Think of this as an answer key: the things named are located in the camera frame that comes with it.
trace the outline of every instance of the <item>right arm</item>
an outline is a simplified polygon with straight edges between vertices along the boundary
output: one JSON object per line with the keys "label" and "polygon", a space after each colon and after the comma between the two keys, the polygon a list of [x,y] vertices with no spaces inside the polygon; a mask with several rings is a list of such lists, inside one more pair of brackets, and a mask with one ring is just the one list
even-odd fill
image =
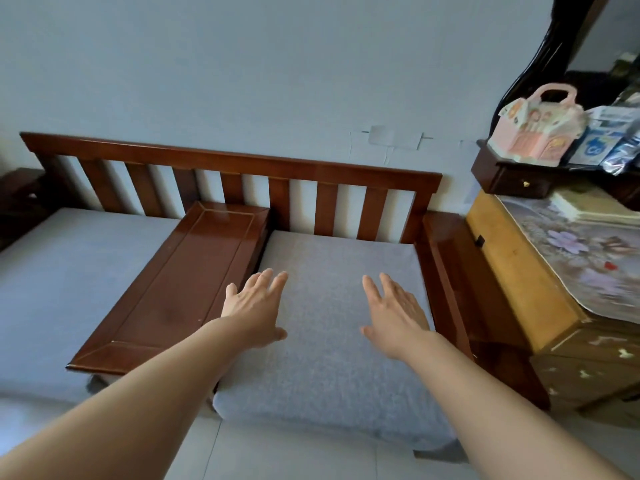
{"label": "right arm", "polygon": [[362,333],[405,362],[436,398],[473,466],[491,480],[617,480],[622,471],[569,435],[542,411],[429,331],[415,298],[387,274],[384,297],[363,286],[372,325]]}

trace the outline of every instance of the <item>left arm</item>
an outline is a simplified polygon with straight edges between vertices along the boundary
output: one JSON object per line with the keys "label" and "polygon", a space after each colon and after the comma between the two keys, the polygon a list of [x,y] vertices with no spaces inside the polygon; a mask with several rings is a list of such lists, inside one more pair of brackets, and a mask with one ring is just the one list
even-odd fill
{"label": "left arm", "polygon": [[286,338],[275,326],[287,280],[227,288],[222,318],[128,373],[0,458],[13,479],[160,480],[205,398],[243,351]]}

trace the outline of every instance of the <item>gray fabric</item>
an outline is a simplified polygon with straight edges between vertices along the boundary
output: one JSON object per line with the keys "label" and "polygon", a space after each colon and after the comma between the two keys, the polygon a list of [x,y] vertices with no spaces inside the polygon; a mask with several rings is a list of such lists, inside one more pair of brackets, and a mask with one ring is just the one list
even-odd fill
{"label": "gray fabric", "polygon": [[389,273],[429,310],[413,246],[276,231],[260,263],[267,267],[290,274],[278,316],[289,338],[245,353],[228,371],[214,397],[223,419],[340,428],[416,450],[455,439],[414,373],[359,331],[370,322],[363,274],[378,282]]}
{"label": "gray fabric", "polygon": [[60,209],[0,253],[0,393],[82,401],[65,370],[178,220]]}

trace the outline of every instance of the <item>drawer handle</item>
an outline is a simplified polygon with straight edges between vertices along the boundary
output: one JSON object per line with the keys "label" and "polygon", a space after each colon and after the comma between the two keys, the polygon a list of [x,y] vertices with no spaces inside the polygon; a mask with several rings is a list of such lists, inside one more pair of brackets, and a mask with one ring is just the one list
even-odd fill
{"label": "drawer handle", "polygon": [[626,349],[618,349],[618,352],[620,353],[620,358],[633,358],[633,357],[635,357],[634,354],[631,354],[630,352],[627,352]]}

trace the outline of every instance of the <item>person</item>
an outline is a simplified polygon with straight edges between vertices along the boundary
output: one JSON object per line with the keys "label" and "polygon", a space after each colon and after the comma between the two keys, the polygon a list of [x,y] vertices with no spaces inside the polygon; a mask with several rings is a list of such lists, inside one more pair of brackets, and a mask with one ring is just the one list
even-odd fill
{"label": "person", "polygon": [[[247,349],[283,340],[276,326],[287,274],[231,284],[221,317],[142,364],[0,458],[0,478],[162,479],[213,385]],[[362,284],[364,337],[405,362],[442,406],[476,470],[492,480],[628,478],[435,331],[391,277]]]}

